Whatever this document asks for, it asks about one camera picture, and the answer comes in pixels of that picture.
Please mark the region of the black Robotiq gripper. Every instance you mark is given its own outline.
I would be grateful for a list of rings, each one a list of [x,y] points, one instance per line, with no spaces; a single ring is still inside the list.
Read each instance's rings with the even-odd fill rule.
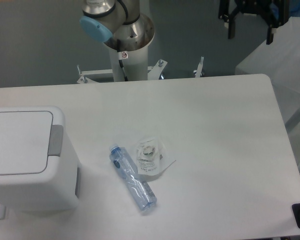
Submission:
[[[266,44],[274,40],[275,30],[289,19],[289,0],[235,0],[234,9],[229,12],[230,0],[220,0],[218,18],[228,26],[228,39],[236,33],[236,16],[238,13],[260,15],[268,25]]]

